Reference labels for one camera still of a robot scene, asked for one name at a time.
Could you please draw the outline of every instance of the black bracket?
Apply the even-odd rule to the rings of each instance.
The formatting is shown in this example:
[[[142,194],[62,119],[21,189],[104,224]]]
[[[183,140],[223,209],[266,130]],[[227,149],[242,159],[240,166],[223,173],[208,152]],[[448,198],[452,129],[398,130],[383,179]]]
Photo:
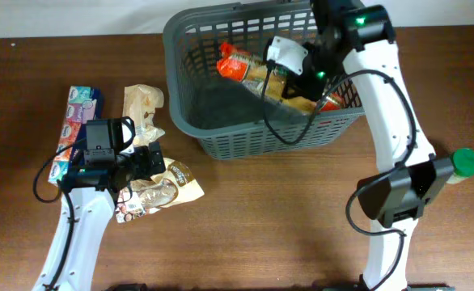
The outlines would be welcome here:
[[[345,73],[343,60],[351,50],[362,51],[365,44],[379,40],[393,43],[396,34],[388,13],[380,5],[364,7],[355,0],[311,0],[311,9],[320,41],[303,45],[308,51],[303,73],[289,74],[287,85],[296,91],[296,96],[317,101],[329,83]]]
[[[437,197],[454,169],[450,158],[403,168],[363,192],[359,203],[369,219],[378,220],[385,228],[406,218],[417,219]],[[379,176],[360,180],[358,188]]]
[[[124,141],[122,125],[131,131],[131,138]],[[118,192],[132,180],[150,179],[163,173],[165,162],[157,141],[148,146],[134,147],[133,153],[123,153],[131,145],[134,122],[128,117],[89,120],[86,123],[87,150],[79,152],[71,162],[59,187],[65,193],[74,188],[94,187],[96,191],[109,190],[114,201]]]

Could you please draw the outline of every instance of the white plastic part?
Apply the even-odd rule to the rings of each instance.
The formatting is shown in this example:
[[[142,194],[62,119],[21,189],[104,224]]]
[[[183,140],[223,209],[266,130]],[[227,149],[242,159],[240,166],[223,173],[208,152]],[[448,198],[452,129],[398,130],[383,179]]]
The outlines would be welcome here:
[[[275,36],[268,48],[267,60],[273,60],[300,75],[303,73],[303,59],[307,54],[308,51],[296,41]]]
[[[413,220],[412,218],[408,218],[393,224],[392,228],[404,231],[407,236],[404,238],[404,248],[396,270],[377,291],[398,291],[408,287],[408,282],[406,281],[406,263],[408,261],[409,242],[417,223],[418,219]],[[370,228],[372,232],[389,230],[381,226],[378,221],[370,221]],[[376,286],[391,270],[395,263],[399,243],[400,236],[398,234],[370,237],[368,263],[363,272],[363,280],[369,289]]]
[[[453,175],[451,175],[451,177],[446,181],[446,183],[460,183],[462,181],[464,181],[465,179],[468,179],[469,177],[463,177],[461,175],[458,175],[456,173],[453,172]]]
[[[379,70],[394,78],[399,88],[408,100],[410,108],[413,107],[409,101],[408,91],[400,72],[399,49],[397,44],[388,43],[387,40],[366,44],[361,52],[353,49],[343,60],[343,66],[347,74],[359,70]],[[362,106],[365,109],[366,119],[374,139],[377,167],[380,172],[391,170],[395,163],[400,161],[407,150],[410,138],[410,125],[408,116],[404,110],[399,96],[378,75],[364,74],[353,78],[361,97]],[[433,146],[425,138],[415,117],[417,126],[417,145],[406,162],[406,166],[412,166],[430,160],[430,155],[435,154]],[[385,230],[378,221],[371,221],[371,231]],[[378,291],[398,291],[405,289],[406,262],[408,260],[409,241],[413,229],[417,226],[417,220],[409,218],[393,224],[393,228],[403,230],[408,237],[404,239],[403,254],[393,275],[377,289]],[[380,237],[370,237],[370,251],[368,264],[363,273],[363,279],[369,288],[376,286],[391,269],[399,246],[399,235],[389,234]]]
[[[125,125],[125,124],[122,124],[122,137],[124,139],[124,142],[129,141],[129,139],[131,138],[131,129],[129,129],[127,127],[127,125]],[[122,154],[132,154],[132,153],[134,153],[134,145],[131,144],[130,146],[128,146],[127,148],[122,150],[121,153]]]
[[[343,61],[343,66],[347,74],[371,69],[393,77],[412,107],[400,72],[398,50],[395,42],[390,44],[387,40],[366,44],[361,52],[353,49]],[[406,153],[410,134],[406,111],[397,93],[382,77],[365,74],[352,80],[358,90],[374,138],[377,167],[380,172],[389,171]],[[425,138],[416,117],[415,121],[417,146],[406,166],[428,161],[430,154],[434,154],[433,146]]]
[[[94,188],[76,188],[70,193],[74,205],[75,225],[65,266],[57,280],[59,291],[90,290],[100,241],[115,205],[108,191]],[[65,197],[61,198],[61,218],[53,237],[52,246],[33,291],[44,291],[61,261],[68,235],[70,210]]]

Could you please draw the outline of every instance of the tissue box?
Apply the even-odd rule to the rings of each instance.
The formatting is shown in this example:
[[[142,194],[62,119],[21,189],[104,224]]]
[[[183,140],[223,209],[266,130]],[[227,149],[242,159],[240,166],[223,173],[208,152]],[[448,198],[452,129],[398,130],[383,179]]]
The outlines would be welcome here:
[[[62,125],[57,151],[65,148],[86,137],[84,124],[88,120],[100,118],[104,98],[98,89],[88,86],[72,86],[68,94],[65,120]],[[57,181],[68,171],[72,158],[80,151],[86,149],[86,142],[75,145],[59,154],[50,168],[49,182],[57,185]]]

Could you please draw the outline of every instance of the food package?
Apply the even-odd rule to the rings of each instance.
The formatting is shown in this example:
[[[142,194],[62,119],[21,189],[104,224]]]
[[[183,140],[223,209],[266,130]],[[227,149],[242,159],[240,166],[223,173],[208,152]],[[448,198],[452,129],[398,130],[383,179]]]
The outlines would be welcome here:
[[[122,116],[129,116],[134,121],[136,131],[134,146],[147,146],[165,134],[153,124],[155,109],[162,107],[163,92],[159,88],[134,85],[124,89]]]
[[[86,137],[86,127],[83,124],[88,120],[100,118],[103,102],[104,98],[98,89],[88,86],[70,87],[65,119],[56,151]],[[57,181],[62,179],[62,176],[68,171],[68,164],[72,157],[83,150],[85,146],[85,143],[75,145],[54,158],[50,167],[50,183],[57,185]]]
[[[237,49],[235,46],[223,43],[219,48],[222,59],[217,62],[217,69],[221,76],[241,82],[253,94],[261,97],[264,81],[268,73],[266,64],[258,57]],[[287,72],[280,67],[275,68],[269,75],[265,97],[271,103],[294,108],[303,115],[310,115],[316,107],[316,102],[303,96],[284,98],[286,91]],[[335,93],[329,96],[320,111],[341,109],[343,99]]]
[[[152,181],[131,182],[133,196],[128,188],[121,191],[115,209],[119,223],[193,201],[204,195],[192,172],[183,163],[170,158],[163,160],[167,169],[162,174],[150,177]]]

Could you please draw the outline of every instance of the green led light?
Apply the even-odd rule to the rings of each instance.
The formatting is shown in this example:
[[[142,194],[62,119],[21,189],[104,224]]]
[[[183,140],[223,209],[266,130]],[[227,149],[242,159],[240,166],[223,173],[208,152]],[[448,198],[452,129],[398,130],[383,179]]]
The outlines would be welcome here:
[[[319,73],[316,73],[316,77],[318,78],[324,78],[325,77],[325,72],[324,71],[321,71]]]
[[[356,24],[357,25],[363,25],[365,24],[366,17],[358,17],[356,18]]]

